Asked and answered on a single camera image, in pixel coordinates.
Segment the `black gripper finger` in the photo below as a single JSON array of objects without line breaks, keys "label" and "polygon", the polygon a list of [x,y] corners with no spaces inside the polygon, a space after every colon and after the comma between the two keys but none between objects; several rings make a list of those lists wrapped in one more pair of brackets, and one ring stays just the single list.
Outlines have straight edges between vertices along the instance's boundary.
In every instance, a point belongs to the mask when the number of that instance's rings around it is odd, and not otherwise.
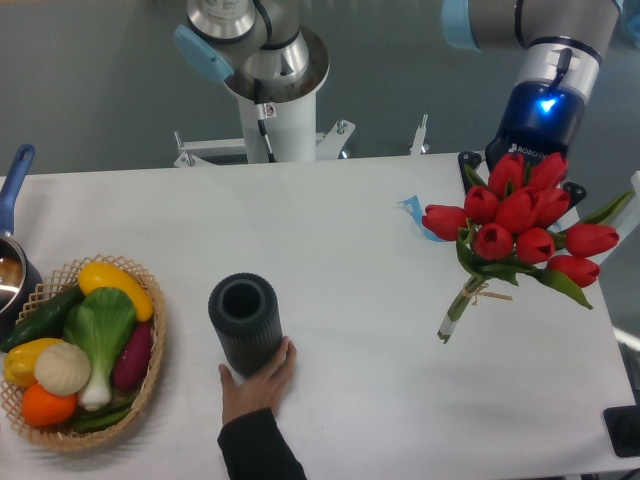
[{"label": "black gripper finger", "polygon": [[465,193],[468,193],[474,186],[485,186],[485,180],[478,173],[478,168],[483,163],[480,153],[472,151],[462,151],[458,154],[458,165]]},{"label": "black gripper finger", "polygon": [[574,182],[569,176],[566,176],[562,180],[561,188],[569,195],[569,210],[576,207],[582,200],[586,198],[585,187]]}]

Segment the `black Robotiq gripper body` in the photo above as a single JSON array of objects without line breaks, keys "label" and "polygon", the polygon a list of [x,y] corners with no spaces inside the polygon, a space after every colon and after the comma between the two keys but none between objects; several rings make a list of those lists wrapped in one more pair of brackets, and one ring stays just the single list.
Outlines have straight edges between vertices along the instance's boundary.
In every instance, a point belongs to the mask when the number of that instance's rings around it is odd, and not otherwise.
[{"label": "black Robotiq gripper body", "polygon": [[544,129],[500,130],[485,148],[485,159],[490,172],[505,155],[519,154],[531,166],[540,164],[547,156],[568,151],[569,136],[566,133]]}]

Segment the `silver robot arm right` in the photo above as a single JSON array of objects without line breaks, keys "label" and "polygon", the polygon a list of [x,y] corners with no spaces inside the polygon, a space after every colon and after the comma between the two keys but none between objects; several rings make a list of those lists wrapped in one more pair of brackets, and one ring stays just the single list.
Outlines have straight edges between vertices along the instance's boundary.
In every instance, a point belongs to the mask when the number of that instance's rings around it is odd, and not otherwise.
[{"label": "silver robot arm right", "polygon": [[488,166],[508,153],[539,164],[551,153],[570,162],[583,186],[580,208],[596,208],[628,189],[639,167],[633,152],[635,89],[614,79],[622,65],[609,47],[623,13],[620,1],[446,1],[447,41],[474,52],[522,51],[496,133],[485,147]]}]

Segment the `black sleeved forearm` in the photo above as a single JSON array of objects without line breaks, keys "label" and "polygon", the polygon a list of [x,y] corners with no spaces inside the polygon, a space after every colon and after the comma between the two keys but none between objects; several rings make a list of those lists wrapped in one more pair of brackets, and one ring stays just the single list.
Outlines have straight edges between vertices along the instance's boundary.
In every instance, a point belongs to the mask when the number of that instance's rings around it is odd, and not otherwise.
[{"label": "black sleeved forearm", "polygon": [[232,420],[222,427],[217,442],[230,479],[306,479],[271,409]]}]

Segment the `person's bare hand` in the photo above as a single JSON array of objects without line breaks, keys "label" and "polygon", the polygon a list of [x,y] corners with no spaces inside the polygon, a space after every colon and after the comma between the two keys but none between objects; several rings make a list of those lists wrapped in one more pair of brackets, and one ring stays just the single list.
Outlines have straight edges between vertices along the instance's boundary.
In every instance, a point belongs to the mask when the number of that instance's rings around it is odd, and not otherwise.
[{"label": "person's bare hand", "polygon": [[220,364],[222,425],[263,409],[276,413],[294,377],[296,358],[294,343],[284,337],[273,357],[241,384],[234,380],[226,365]]}]

